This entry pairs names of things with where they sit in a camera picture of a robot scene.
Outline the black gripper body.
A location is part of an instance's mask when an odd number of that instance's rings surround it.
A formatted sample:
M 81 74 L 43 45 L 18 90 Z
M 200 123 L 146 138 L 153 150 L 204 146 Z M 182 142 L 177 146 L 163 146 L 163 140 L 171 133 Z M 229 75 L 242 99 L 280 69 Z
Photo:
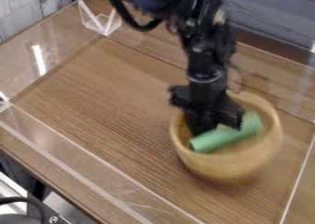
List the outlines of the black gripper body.
M 210 78 L 190 76 L 187 85 L 174 85 L 169 88 L 169 102 L 183 112 L 189 109 L 218 110 L 220 124 L 241 130 L 245 108 L 232 98 L 228 90 L 229 80 L 225 74 Z

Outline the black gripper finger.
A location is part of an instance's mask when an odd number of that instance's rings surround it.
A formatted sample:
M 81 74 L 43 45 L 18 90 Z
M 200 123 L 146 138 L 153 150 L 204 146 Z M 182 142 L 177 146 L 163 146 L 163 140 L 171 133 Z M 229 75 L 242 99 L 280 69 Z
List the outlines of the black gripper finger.
M 218 127 L 218 110 L 198 111 L 189 109 L 185 113 L 186 122 L 194 136 L 198 136 Z

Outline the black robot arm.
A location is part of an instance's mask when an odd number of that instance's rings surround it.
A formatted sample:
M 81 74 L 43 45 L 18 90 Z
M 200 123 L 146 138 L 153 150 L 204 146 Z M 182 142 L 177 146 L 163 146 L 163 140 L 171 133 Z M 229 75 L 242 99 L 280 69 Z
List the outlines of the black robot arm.
M 186 85 L 169 89 L 170 103 L 183 110 L 198 136 L 221 124 L 240 130 L 245 108 L 229 96 L 229 62 L 237 41 L 224 0 L 129 0 L 179 35 L 187 56 Z

